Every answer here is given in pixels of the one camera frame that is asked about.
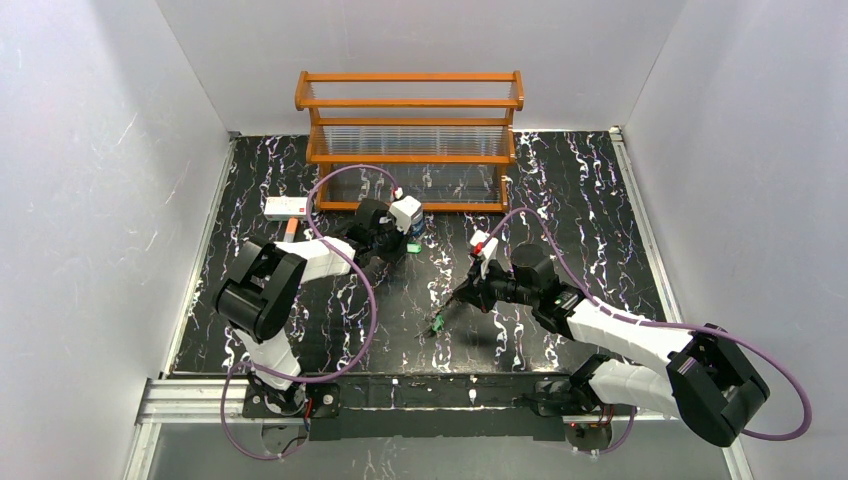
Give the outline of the large silver carabiner keyring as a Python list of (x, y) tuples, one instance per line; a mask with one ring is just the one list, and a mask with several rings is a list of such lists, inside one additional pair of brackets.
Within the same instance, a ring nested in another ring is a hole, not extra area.
[(444, 328), (444, 312), (457, 302), (455, 294), (451, 294), (441, 302), (425, 319), (423, 327), (415, 335), (416, 339), (430, 338), (436, 336)]

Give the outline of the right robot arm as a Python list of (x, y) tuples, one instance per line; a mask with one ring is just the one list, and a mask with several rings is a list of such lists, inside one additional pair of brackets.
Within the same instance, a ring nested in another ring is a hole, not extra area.
[(527, 306), (547, 332), (602, 348), (564, 381), (541, 383), (527, 400), (539, 415), (629, 405), (682, 420), (708, 443), (728, 447), (770, 397), (763, 377), (720, 328), (686, 333), (614, 318), (562, 280), (536, 244), (517, 247), (511, 266), (484, 233), (470, 242), (472, 264), (451, 301), (483, 313)]

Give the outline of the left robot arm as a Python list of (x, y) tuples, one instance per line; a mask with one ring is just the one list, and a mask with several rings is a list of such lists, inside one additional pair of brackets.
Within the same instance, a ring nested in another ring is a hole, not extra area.
[(302, 285), (392, 262), (423, 219), (422, 204), (403, 195), (390, 203), (366, 199), (353, 219), (322, 238), (299, 242), (251, 239), (239, 250), (213, 295), (214, 311), (244, 343), (261, 384), (285, 392), (301, 366), (284, 327)]

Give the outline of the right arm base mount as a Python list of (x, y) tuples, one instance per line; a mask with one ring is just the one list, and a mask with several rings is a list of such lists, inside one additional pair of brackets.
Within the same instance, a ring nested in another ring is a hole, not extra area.
[(609, 423), (614, 418), (615, 407), (589, 400), (581, 392), (568, 388), (558, 389), (553, 383), (537, 384), (530, 393), (523, 393), (512, 401), (514, 407), (528, 408), (542, 418), (596, 415), (595, 423)]

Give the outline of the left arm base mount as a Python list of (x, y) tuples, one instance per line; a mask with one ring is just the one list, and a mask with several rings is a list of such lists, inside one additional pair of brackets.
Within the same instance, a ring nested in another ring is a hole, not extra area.
[(294, 384), (287, 390), (271, 388), (249, 378), (242, 416), (267, 418), (335, 418), (340, 411), (341, 389), (337, 384)]

